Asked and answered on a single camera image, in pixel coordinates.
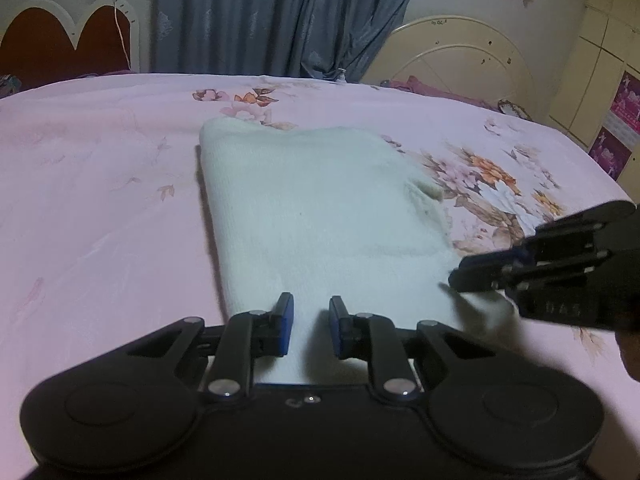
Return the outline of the person's right hand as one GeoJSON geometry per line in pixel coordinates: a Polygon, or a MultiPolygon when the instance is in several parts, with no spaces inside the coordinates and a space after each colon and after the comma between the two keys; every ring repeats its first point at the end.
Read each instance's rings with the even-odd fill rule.
{"type": "Polygon", "coordinates": [[[640,382],[640,335],[617,332],[615,339],[625,370],[631,378],[640,382]]]}

